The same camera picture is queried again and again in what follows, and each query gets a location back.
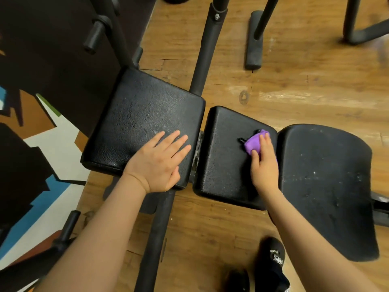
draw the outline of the black leather pad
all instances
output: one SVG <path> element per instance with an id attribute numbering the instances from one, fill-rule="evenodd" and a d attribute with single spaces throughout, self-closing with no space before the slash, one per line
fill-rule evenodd
<path id="1" fill-rule="evenodd" d="M 238 138 L 269 131 L 274 147 L 277 131 L 225 107 L 210 109 L 204 130 L 193 191 L 229 204 L 264 210 L 265 205 L 251 183 L 251 157 Z"/>
<path id="2" fill-rule="evenodd" d="M 370 147 L 335 128 L 292 125 L 279 132 L 277 158 L 281 191 L 319 233 L 349 260 L 377 259 Z"/>
<path id="3" fill-rule="evenodd" d="M 192 150 L 176 187 L 187 185 L 205 100 L 134 68 L 123 69 L 81 157 L 94 171 L 121 176 L 128 160 L 157 132 L 179 129 Z"/>

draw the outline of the person's arm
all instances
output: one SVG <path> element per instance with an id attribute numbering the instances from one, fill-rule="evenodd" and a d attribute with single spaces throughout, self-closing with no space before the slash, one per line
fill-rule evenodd
<path id="1" fill-rule="evenodd" d="M 306 291 L 379 291 L 288 202 L 278 189 L 278 165 L 268 134 L 260 136 L 260 144 L 261 161 L 256 151 L 251 153 L 251 178 Z"/>
<path id="2" fill-rule="evenodd" d="M 108 199 L 36 292 L 113 291 L 143 198 L 179 181 L 178 165 L 191 149 L 178 151 L 188 139 L 184 135 L 173 142 L 179 131 L 157 145 L 163 135 L 159 132 L 129 160 Z"/>

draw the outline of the green painted shape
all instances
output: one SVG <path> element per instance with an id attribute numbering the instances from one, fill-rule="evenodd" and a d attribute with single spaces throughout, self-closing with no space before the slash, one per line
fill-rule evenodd
<path id="1" fill-rule="evenodd" d="M 43 98 L 42 95 L 40 95 L 40 94 L 37 93 L 36 96 L 39 97 L 41 101 L 43 101 L 44 103 L 46 103 L 47 106 L 52 110 L 53 113 L 55 113 L 55 115 L 56 115 L 57 117 L 59 117 L 59 116 L 61 115 L 61 113 L 58 112 L 58 110 L 57 110 L 55 107 L 53 107 L 45 98 Z"/>

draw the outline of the purple cloth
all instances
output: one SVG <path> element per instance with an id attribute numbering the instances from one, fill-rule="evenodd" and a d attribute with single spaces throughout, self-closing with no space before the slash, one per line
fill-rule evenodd
<path id="1" fill-rule="evenodd" d="M 246 152 L 251 156 L 251 151 L 255 149 L 258 154 L 260 154 L 260 135 L 263 135 L 265 137 L 265 134 L 269 133 L 266 130 L 262 129 L 261 132 L 257 133 L 256 135 L 250 137 L 244 144 L 244 148 Z"/>

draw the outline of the wooden floor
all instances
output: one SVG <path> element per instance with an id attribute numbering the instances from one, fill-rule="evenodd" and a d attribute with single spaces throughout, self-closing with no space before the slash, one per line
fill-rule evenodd
<path id="1" fill-rule="evenodd" d="M 189 89 L 210 2 L 158 0 L 143 39 L 141 68 Z M 339 43 L 347 0 L 280 0 L 265 30 L 263 67 L 245 71 L 248 19 L 265 2 L 230 1 L 203 93 L 204 119 L 212 106 L 223 105 L 277 130 L 314 123 L 349 131 L 373 149 L 372 190 L 389 196 L 387 38 L 358 47 Z M 387 0 L 362 0 L 357 27 L 388 17 Z M 91 173 L 76 232 L 100 207 L 110 182 L 109 176 Z M 139 214 L 116 291 L 134 289 L 151 221 Z M 356 265 L 389 291 L 389 228 L 376 231 L 379 260 Z M 265 235 L 278 236 L 266 212 L 198 197 L 188 186 L 174 201 L 155 291 L 220 291 L 223 272 L 228 266 L 249 267 Z M 284 271 L 292 291 L 304 291 L 289 259 Z"/>

